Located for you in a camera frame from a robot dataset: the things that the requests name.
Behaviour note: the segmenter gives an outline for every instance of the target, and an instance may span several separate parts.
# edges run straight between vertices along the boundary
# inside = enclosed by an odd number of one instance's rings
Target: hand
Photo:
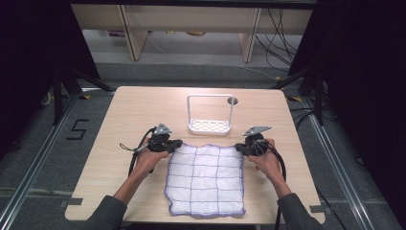
[[[146,144],[148,140],[149,139],[146,138],[143,145]],[[135,164],[131,175],[137,174],[138,177],[141,177],[144,180],[149,175],[149,171],[155,168],[156,164],[158,164],[161,159],[167,158],[168,156],[169,153],[167,151],[153,152],[148,148],[145,148],[138,153],[137,163]]]
[[[273,139],[266,139],[266,141],[275,147]],[[248,160],[256,164],[256,171],[263,172],[270,180],[274,177],[282,176],[279,160],[270,149],[261,156],[249,155]]]
[[[266,141],[275,147],[275,141],[273,139],[266,138]],[[266,178],[272,182],[278,197],[291,194],[289,187],[283,179],[280,162],[270,149],[262,156],[249,155],[248,160],[256,164],[256,171],[263,172]]]
[[[165,157],[168,157],[167,151],[152,152],[149,149],[144,149],[138,153],[137,163],[131,172],[131,175],[123,183],[120,189],[114,194],[118,200],[127,205],[134,196],[141,182],[149,175],[149,171],[155,168],[156,164]]]

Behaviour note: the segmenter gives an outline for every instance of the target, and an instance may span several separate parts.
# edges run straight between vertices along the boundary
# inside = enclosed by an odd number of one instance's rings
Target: gray floor
[[[251,62],[244,63],[236,34],[191,36],[180,32],[152,32],[148,36],[140,60],[134,62],[130,60],[124,38],[110,37],[107,32],[100,31],[83,33],[103,81],[112,86],[196,86],[198,83],[197,86],[202,87],[226,85],[266,88],[276,82],[276,77],[286,77],[285,72],[269,67],[265,52],[257,42]],[[259,38],[267,44],[264,35]],[[293,46],[298,46],[301,37],[288,36],[287,39]],[[284,52],[277,52],[287,58]],[[288,68],[275,58],[270,57],[268,60],[274,67],[284,70]],[[183,79],[174,77],[177,74],[182,75]],[[283,92],[287,97],[298,96],[299,85],[298,80],[286,86]],[[64,202],[75,189],[112,97],[105,94],[92,95],[89,100],[75,102],[11,229],[74,229],[79,226],[79,223],[64,217]],[[291,109],[305,107],[305,104],[300,102],[288,102],[288,105]],[[302,110],[292,111],[292,118],[301,113]],[[338,152],[355,191],[360,195],[375,229],[401,229],[368,171],[354,161],[357,154],[333,112],[326,109],[323,114],[328,137]],[[23,179],[50,131],[53,119],[51,103],[37,111],[19,139],[21,149],[10,151],[0,162],[0,207],[7,205],[13,190]],[[76,119],[89,120],[80,124],[80,128],[87,129],[86,134],[80,141],[67,141],[67,137],[77,135],[70,130]],[[316,187],[327,198],[347,229],[361,229],[309,119],[303,121],[298,133]],[[342,229],[325,202],[322,203],[326,208],[325,228]],[[273,226],[262,228],[273,229]]]

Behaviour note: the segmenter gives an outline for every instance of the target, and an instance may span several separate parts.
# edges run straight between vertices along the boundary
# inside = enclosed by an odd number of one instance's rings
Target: black cable
[[[277,24],[276,24],[276,22],[275,22],[275,20],[274,20],[274,17],[272,16],[272,13],[271,13],[271,11],[268,9],[268,13],[269,13],[269,16],[270,16],[270,18],[271,18],[271,20],[272,20],[272,23],[274,24],[274,27],[275,27],[275,35],[278,35],[279,36],[279,38],[280,38],[280,40],[281,40],[281,42],[282,42],[282,44],[283,44],[283,46],[284,46],[284,50],[286,51],[286,53],[287,53],[287,55],[289,56],[289,59],[292,61],[293,60],[293,57],[291,56],[293,53],[292,52],[290,52],[289,51],[289,49],[287,48],[287,46],[286,45],[288,45],[288,46],[290,46],[292,49],[294,49],[295,51],[297,51],[292,45],[290,45],[290,43],[286,40],[286,38],[284,37],[284,31],[283,31],[283,23],[282,23],[282,15],[283,15],[283,11],[282,11],[282,9],[280,9],[280,21],[279,21],[279,23],[278,23],[278,26],[277,26]]]
[[[140,142],[140,145],[138,145],[138,148],[137,148],[137,149],[139,149],[139,148],[143,145],[143,143],[144,143],[144,141],[146,140],[147,136],[148,136],[151,132],[155,131],[155,129],[156,129],[156,127],[153,127],[153,128],[150,128],[150,129],[146,132],[146,134],[144,135],[143,139],[142,139],[141,142]],[[138,151],[136,151],[137,149],[133,149],[134,153],[132,153],[131,163],[130,163],[130,165],[129,165],[129,170],[128,170],[128,176],[131,175],[131,172],[132,172],[132,170],[134,169],[135,160],[137,159],[138,153],[139,153]]]
[[[265,144],[263,143],[258,143],[260,146],[265,147]],[[272,153],[275,154],[277,157],[278,161],[280,162],[281,165],[281,171],[282,171],[282,177],[283,180],[286,181],[286,166],[284,165],[284,161],[282,159],[282,156],[278,153],[277,149],[271,144],[271,143],[266,143],[266,147],[272,151]],[[277,219],[275,220],[275,230],[279,230],[280,224],[281,224],[281,215],[282,211],[278,207],[278,213],[277,213]]]
[[[322,194],[322,192],[320,192],[320,190],[317,187],[316,187],[316,191],[322,197],[322,199],[325,201],[325,203],[328,206],[331,213],[337,218],[338,222],[340,222],[341,227],[343,227],[344,230],[347,230],[347,227],[346,227],[346,225],[344,225],[344,222],[341,221],[340,217],[338,217],[337,213],[335,213],[334,209],[331,207],[331,205],[329,204],[329,202],[327,201],[325,196]]]
[[[271,54],[272,56],[274,56],[275,58],[277,58],[277,59],[283,61],[283,62],[284,62],[285,64],[287,64],[287,65],[290,65],[290,64],[291,64],[291,62],[290,62],[289,60],[283,58],[282,56],[278,55],[278,54],[275,53],[274,51],[270,50],[270,49],[269,49],[269,46],[270,46],[271,44],[269,44],[268,46],[265,46],[265,45],[262,43],[262,41],[259,39],[259,37],[258,37],[257,35],[256,35],[256,39],[257,39],[257,41],[259,42],[259,44],[262,46],[262,48],[263,48],[267,53],[269,53],[269,54]]]
[[[297,50],[295,47],[293,47],[293,46],[286,40],[286,38],[284,37],[283,23],[282,23],[282,15],[283,15],[283,9],[280,9],[280,21],[281,21],[281,31],[282,31],[283,40],[284,40],[284,42],[285,42],[288,46],[290,46],[290,48],[292,48],[294,51],[298,51],[298,50]]]

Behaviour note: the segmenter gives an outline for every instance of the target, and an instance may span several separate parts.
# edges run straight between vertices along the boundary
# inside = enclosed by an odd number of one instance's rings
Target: wire
[[[281,165],[281,171],[282,171],[282,177],[283,180],[286,181],[286,166],[284,165],[284,161],[281,157],[281,155],[278,153],[277,149],[271,144],[271,143],[259,143],[257,142],[258,145],[263,146],[268,148],[269,150],[272,151],[272,153],[275,154],[275,156],[278,158],[278,161],[280,162]],[[275,221],[275,230],[278,230],[281,224],[281,215],[282,215],[282,211],[281,209],[278,207],[278,213],[277,213],[277,219]]]
[[[146,132],[146,134],[144,135],[143,139],[141,139],[140,145],[138,145],[138,148],[137,148],[137,149],[139,149],[139,148],[143,145],[143,143],[144,143],[144,141],[146,140],[147,136],[148,136],[151,132],[155,131],[155,129],[156,129],[156,126],[153,127],[153,128],[150,128],[150,129]],[[123,145],[122,143],[120,143],[120,147],[121,147],[123,150],[131,150],[131,151],[134,152],[134,153],[132,153],[131,163],[129,164],[128,176],[130,176],[132,170],[134,169],[135,160],[137,159],[137,156],[138,156],[138,152],[136,151],[137,149],[130,149],[130,148],[128,148],[127,146]]]
[[[294,48],[294,47],[286,40],[286,38],[284,37],[283,22],[282,22],[283,9],[280,9],[280,20],[279,20],[279,22],[278,22],[278,26],[277,26],[277,24],[276,24],[276,22],[275,22],[275,20],[274,20],[274,17],[272,16],[272,13],[271,13],[271,11],[270,11],[269,9],[268,9],[268,13],[269,13],[269,16],[270,16],[270,18],[271,18],[271,20],[272,20],[272,23],[274,24],[274,27],[275,27],[275,34],[274,34],[274,37],[273,37],[272,40],[271,40],[271,43],[273,44],[273,40],[274,40],[275,36],[278,35],[279,38],[280,38],[280,40],[281,40],[281,42],[282,42],[282,44],[283,44],[283,46],[284,46],[284,49],[281,48],[281,47],[276,46],[275,44],[274,44],[274,46],[278,47],[278,48],[281,49],[281,50],[286,51],[287,56],[288,56],[289,59],[292,61],[292,60],[293,60],[292,55],[296,55],[296,54],[295,54],[295,53],[292,53],[292,52],[289,50],[289,48],[288,48],[287,46],[291,47],[291,48],[292,48],[293,50],[295,50],[295,51],[297,51],[297,49]]]
[[[325,201],[326,205],[328,206],[329,210],[331,211],[331,213],[337,218],[338,222],[340,222],[341,227],[343,227],[344,230],[347,230],[346,225],[344,225],[344,222],[341,221],[340,217],[338,217],[337,213],[334,211],[334,209],[332,208],[332,206],[329,204],[329,202],[327,201],[327,199],[325,198],[325,196],[322,194],[322,192],[320,192],[320,190],[316,187],[316,191],[317,193],[322,197],[322,199]]]

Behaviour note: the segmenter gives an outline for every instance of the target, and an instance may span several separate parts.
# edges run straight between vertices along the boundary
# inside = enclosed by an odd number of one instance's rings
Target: white rack
[[[230,101],[230,116],[228,121],[201,120],[191,117],[191,100],[192,97],[228,97]],[[188,101],[189,130],[196,135],[216,135],[225,136],[231,129],[231,118],[233,115],[233,106],[236,98],[231,94],[190,94]]]

